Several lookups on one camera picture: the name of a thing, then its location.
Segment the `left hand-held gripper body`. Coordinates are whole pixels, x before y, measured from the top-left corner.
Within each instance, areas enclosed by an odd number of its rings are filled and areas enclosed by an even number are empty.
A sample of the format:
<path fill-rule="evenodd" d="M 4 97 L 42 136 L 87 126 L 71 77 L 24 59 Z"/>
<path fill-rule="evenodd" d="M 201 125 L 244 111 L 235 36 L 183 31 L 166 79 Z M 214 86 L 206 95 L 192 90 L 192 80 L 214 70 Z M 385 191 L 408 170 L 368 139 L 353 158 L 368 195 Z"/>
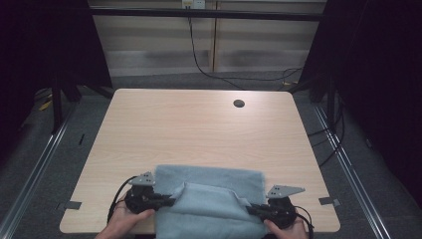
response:
<path fill-rule="evenodd" d="M 154 177 L 151 171 L 133 177 L 128 184 L 130 190 L 126 193 L 124 202 L 132 213 L 139 214 L 145 210 L 157 208 L 152 200 Z"/>

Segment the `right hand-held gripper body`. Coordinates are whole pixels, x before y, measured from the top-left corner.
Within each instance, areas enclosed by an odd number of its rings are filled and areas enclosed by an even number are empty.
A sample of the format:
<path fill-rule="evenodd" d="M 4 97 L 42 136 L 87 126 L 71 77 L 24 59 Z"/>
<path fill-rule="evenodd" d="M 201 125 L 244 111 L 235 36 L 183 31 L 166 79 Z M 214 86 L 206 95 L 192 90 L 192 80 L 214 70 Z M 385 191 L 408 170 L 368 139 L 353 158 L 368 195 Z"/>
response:
<path fill-rule="evenodd" d="M 270 212 L 266 218 L 281 229 L 292 226 L 300 214 L 293 205 L 290 196 L 305 191 L 302 187 L 274 185 L 267 194 Z"/>

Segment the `grey-blue terry towel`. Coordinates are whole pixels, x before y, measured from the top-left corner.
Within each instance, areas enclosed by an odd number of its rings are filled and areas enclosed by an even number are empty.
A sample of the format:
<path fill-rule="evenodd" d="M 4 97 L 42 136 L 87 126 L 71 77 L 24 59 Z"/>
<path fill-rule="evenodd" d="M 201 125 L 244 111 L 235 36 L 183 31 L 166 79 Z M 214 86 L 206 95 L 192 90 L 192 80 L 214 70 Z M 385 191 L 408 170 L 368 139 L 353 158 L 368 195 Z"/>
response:
<path fill-rule="evenodd" d="M 248 213 L 265 201 L 260 171 L 159 165 L 154 190 L 175 200 L 155 213 L 156 239 L 262 239 L 267 229 Z"/>

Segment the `person's right hand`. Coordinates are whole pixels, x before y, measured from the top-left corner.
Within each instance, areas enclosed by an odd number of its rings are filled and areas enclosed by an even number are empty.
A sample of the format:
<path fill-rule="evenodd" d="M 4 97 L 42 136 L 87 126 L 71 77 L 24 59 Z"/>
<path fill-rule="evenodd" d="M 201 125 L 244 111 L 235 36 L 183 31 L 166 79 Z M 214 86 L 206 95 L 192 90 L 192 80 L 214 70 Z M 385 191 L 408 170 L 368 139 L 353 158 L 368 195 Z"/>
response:
<path fill-rule="evenodd" d="M 269 219 L 266 219 L 264 224 L 278 239 L 309 239 L 304 221 L 300 218 L 297 218 L 295 222 L 286 229 L 279 228 Z"/>

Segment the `person's left hand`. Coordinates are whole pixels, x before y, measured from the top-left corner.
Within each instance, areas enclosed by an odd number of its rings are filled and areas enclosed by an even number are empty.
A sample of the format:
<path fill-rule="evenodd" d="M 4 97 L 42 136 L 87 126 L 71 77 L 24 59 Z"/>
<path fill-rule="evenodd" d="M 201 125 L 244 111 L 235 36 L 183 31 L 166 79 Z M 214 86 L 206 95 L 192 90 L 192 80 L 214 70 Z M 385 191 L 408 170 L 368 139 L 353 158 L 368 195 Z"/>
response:
<path fill-rule="evenodd" d="M 140 221 L 146 220 L 155 213 L 148 209 L 139 214 L 132 213 L 122 200 L 116 204 L 109 223 L 103 231 L 115 231 L 120 233 L 129 233 L 130 230 Z"/>

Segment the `black metal stand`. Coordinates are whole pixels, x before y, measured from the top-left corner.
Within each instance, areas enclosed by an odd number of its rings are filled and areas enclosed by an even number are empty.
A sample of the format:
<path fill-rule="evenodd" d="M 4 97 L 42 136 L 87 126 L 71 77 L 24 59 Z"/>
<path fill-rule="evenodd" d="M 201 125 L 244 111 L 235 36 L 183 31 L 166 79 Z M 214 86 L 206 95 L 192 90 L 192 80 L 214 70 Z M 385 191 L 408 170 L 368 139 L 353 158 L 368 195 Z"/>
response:
<path fill-rule="evenodd" d="M 65 97 L 71 103 L 78 102 L 82 97 L 76 83 L 61 80 L 58 77 L 54 77 L 52 79 L 52 102 L 54 114 L 52 134 L 55 134 L 64 122 L 62 111 L 62 95 L 65 95 Z"/>

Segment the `black curtain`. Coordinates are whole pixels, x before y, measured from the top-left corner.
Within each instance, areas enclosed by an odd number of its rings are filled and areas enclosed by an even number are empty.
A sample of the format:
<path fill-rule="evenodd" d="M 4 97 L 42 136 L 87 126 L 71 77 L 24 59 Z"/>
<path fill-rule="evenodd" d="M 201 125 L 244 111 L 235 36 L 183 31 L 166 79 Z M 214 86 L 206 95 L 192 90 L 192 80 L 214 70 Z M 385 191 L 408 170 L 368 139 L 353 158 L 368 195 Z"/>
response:
<path fill-rule="evenodd" d="M 326 0 L 300 82 L 334 86 L 422 208 L 422 0 Z"/>
<path fill-rule="evenodd" d="M 0 0 L 0 163 L 35 94 L 59 85 L 112 86 L 88 0 Z"/>

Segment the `metal floor rail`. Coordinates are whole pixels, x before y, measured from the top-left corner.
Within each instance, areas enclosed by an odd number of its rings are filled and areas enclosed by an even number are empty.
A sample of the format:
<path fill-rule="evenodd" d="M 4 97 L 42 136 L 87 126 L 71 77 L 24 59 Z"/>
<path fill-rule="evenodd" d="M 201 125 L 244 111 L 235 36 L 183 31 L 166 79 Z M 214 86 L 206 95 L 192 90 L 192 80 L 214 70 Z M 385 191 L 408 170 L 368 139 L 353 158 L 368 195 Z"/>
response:
<path fill-rule="evenodd" d="M 29 177 L 19 192 L 15 202 L 12 204 L 11 208 L 5 215 L 4 220 L 0 224 L 0 239 L 12 239 L 16 228 L 18 227 L 30 201 L 33 198 L 42 176 L 48 168 L 57 147 L 60 145 L 62 138 L 67 131 L 69 121 L 74 115 L 75 110 L 76 106 L 72 105 L 63 121 L 59 124 L 58 129 L 49 137 L 49 140 L 35 164 L 35 167 L 29 174 Z"/>
<path fill-rule="evenodd" d="M 317 106 L 315 107 L 315 112 L 319 123 L 325 128 L 326 137 L 336 155 L 337 161 L 339 162 L 375 237 L 377 239 L 393 239 L 384 220 L 379 214 L 379 211 L 363 186 L 354 165 L 341 145 L 340 138 L 328 128 L 328 117 L 323 108 Z"/>

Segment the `black horizontal frame bar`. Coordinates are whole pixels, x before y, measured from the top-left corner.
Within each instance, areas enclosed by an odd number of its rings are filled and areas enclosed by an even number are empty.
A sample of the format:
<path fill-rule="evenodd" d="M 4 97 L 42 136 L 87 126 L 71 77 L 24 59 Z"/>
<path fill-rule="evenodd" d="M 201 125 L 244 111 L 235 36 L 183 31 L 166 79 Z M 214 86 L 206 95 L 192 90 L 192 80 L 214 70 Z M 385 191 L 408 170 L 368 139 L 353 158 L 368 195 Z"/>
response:
<path fill-rule="evenodd" d="M 110 8 L 92 7 L 93 15 L 102 16 L 139 16 L 139 17 L 179 17 L 179 18 L 214 18 L 318 22 L 325 19 L 324 14 L 253 12 L 203 9 L 147 9 L 147 8 Z"/>

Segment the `white wall socket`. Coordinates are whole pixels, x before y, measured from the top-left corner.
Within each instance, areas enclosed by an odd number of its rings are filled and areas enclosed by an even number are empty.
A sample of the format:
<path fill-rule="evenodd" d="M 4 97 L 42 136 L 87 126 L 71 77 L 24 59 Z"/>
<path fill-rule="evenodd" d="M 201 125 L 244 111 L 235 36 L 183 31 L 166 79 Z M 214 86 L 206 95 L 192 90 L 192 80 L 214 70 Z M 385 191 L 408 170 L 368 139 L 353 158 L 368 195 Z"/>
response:
<path fill-rule="evenodd" d="M 183 9 L 197 9 L 204 10 L 206 8 L 205 0 L 181 0 Z"/>

